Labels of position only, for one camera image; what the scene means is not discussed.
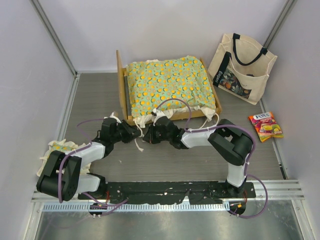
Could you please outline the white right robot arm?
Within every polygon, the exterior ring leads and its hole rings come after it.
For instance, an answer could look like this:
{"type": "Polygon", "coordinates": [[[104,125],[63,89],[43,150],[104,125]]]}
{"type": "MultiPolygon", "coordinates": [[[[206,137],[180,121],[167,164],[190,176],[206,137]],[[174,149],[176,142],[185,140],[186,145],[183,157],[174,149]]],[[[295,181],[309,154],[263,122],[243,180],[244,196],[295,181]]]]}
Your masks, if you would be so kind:
{"type": "Polygon", "coordinates": [[[226,193],[236,198],[244,192],[249,158],[255,143],[244,128],[229,120],[222,119],[217,125],[206,128],[183,129],[162,116],[148,127],[142,139],[150,144],[167,141],[178,150],[213,147],[228,164],[226,193]]]}

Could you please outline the lemon print pet mattress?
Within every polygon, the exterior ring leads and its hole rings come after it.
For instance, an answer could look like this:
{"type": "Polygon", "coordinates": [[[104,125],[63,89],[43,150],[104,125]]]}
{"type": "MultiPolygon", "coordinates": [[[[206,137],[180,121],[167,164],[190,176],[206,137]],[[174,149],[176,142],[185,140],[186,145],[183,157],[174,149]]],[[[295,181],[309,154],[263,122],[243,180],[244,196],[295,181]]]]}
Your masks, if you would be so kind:
{"type": "Polygon", "coordinates": [[[154,108],[163,111],[171,120],[174,113],[201,110],[208,123],[218,121],[216,100],[211,88],[209,74],[200,59],[185,56],[169,60],[147,60],[129,63],[126,68],[126,94],[129,95],[128,110],[139,130],[154,121],[154,108]]]}

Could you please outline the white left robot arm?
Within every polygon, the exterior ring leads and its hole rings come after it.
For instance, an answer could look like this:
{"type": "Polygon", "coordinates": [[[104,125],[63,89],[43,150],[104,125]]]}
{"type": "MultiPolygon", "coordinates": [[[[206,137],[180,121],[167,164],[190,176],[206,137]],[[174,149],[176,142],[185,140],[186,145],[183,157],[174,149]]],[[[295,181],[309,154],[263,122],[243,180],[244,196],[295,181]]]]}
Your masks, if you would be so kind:
{"type": "Polygon", "coordinates": [[[105,179],[91,173],[81,175],[82,167],[107,157],[116,143],[130,143],[141,133],[137,126],[131,126],[117,117],[105,118],[96,137],[85,146],[68,152],[54,150],[49,154],[36,190],[57,198],[60,203],[71,200],[75,194],[86,192],[97,200],[102,199],[107,192],[102,184],[105,179]]]}

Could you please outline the wooden pet bed frame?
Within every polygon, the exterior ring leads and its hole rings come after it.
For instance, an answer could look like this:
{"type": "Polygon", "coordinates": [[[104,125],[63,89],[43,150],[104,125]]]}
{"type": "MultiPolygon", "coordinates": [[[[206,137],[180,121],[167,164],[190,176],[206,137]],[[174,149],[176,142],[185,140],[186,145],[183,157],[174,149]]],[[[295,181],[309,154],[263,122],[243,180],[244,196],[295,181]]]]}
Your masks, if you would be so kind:
{"type": "MultiPolygon", "coordinates": [[[[124,120],[131,126],[135,125],[134,119],[131,116],[131,113],[129,113],[130,110],[130,101],[129,101],[129,94],[126,93],[126,88],[128,86],[128,84],[125,81],[125,78],[127,77],[127,69],[125,67],[123,67],[122,64],[122,60],[121,60],[121,55],[120,55],[120,51],[117,49],[115,51],[116,54],[116,62],[117,62],[117,79],[118,79],[118,92],[119,92],[119,102],[120,102],[120,106],[121,106],[121,111],[122,111],[122,115],[124,120]]],[[[202,58],[200,58],[200,61],[202,62],[206,73],[208,74],[208,70],[207,67],[205,66],[205,63],[203,61],[202,58]]],[[[222,112],[222,105],[221,102],[219,100],[219,97],[217,96],[217,92],[215,87],[213,86],[212,83],[210,83],[212,92],[213,92],[213,96],[215,97],[215,111],[216,113],[219,115],[222,112]]],[[[199,118],[199,117],[204,117],[205,115],[203,114],[203,112],[201,110],[192,110],[191,111],[191,118],[199,118]]],[[[170,118],[173,121],[177,121],[177,120],[186,120],[189,117],[189,113],[187,112],[177,112],[174,113],[172,115],[172,117],[170,118]]]]}

